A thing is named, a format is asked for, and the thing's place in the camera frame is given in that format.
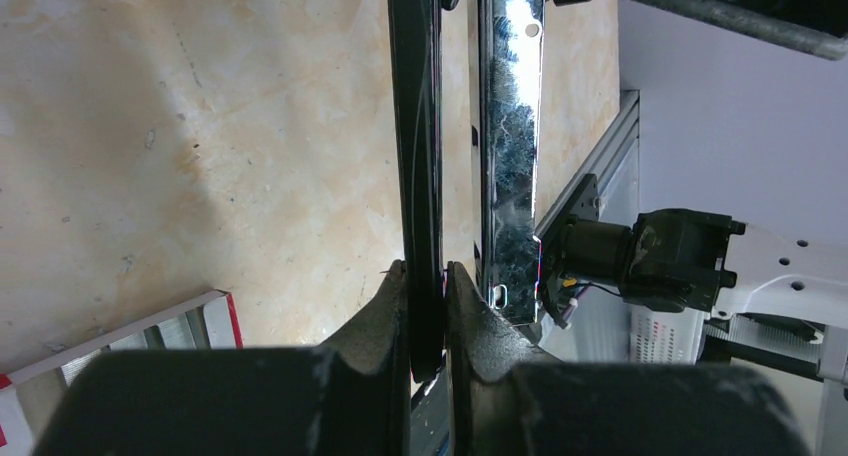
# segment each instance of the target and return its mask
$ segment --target red edge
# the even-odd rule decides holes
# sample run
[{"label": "red edge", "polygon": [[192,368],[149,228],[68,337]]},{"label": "red edge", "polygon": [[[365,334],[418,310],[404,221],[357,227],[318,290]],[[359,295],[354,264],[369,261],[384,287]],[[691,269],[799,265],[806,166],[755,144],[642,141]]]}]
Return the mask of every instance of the red edge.
[{"label": "red edge", "polygon": [[238,324],[236,302],[233,299],[233,293],[227,294],[227,309],[230,311],[230,324],[233,326],[233,338],[236,340],[236,347],[241,349],[244,347],[244,341],[241,339],[241,326]]}]

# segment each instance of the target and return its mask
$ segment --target black metal bar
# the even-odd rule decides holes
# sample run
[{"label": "black metal bar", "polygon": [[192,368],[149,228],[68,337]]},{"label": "black metal bar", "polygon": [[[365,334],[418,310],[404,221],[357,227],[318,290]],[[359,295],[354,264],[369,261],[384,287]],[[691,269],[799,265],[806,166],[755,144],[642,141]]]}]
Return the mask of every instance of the black metal bar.
[{"label": "black metal bar", "polygon": [[435,377],[444,345],[439,0],[388,0],[409,284],[410,362],[416,381]]}]

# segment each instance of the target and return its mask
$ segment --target chrome bar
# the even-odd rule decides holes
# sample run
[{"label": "chrome bar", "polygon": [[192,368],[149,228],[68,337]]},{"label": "chrome bar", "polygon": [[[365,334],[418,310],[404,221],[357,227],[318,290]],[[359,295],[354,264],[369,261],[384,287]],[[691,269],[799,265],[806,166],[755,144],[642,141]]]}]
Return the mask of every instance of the chrome bar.
[{"label": "chrome bar", "polygon": [[512,324],[536,320],[534,235],[545,0],[469,0],[476,280]]}]

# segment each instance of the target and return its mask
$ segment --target white wall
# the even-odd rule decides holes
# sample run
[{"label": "white wall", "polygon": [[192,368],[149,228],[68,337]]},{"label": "white wall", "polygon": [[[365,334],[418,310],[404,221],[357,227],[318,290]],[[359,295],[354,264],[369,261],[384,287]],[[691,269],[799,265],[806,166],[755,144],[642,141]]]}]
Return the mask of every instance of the white wall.
[{"label": "white wall", "polygon": [[[622,87],[641,90],[642,211],[701,209],[848,244],[848,61],[626,1],[619,25]],[[821,384],[766,373],[812,442]]]}]

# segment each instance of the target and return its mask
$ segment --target floor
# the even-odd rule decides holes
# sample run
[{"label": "floor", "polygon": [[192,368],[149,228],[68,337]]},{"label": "floor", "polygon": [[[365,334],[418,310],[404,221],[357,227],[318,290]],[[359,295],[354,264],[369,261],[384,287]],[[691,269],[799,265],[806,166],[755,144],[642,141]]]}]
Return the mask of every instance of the floor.
[{"label": "floor", "polygon": [[[0,0],[0,373],[208,288],[316,343],[402,257],[386,0]],[[464,5],[445,240],[470,259]],[[538,213],[618,110],[616,0],[549,7]]]}]

